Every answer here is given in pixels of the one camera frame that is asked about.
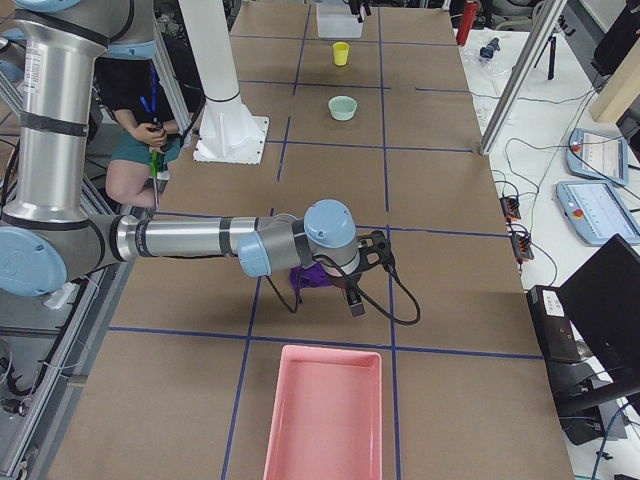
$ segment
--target yellow cup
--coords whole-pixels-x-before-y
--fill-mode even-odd
[[[349,44],[347,42],[336,42],[333,44],[333,62],[343,67],[349,58]]]

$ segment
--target purple cloth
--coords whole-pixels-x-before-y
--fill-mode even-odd
[[[300,290],[303,288],[327,287],[331,285],[327,274],[319,263],[314,263],[310,268],[292,268],[291,272],[289,272],[289,281],[296,294],[300,293]]]

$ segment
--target pink tray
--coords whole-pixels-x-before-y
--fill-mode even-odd
[[[285,346],[264,480],[381,478],[380,355]]]

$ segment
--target teal shorts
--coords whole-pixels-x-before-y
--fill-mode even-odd
[[[167,150],[164,154],[165,164],[172,162],[180,155],[180,138],[170,138],[166,148]],[[149,145],[136,140],[128,132],[125,132],[111,154],[111,160],[129,160],[130,162],[149,165],[150,155]]]

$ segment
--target mint green bowl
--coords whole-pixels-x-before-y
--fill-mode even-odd
[[[340,95],[329,100],[329,112],[336,120],[345,122],[351,120],[358,108],[358,102],[351,97]]]

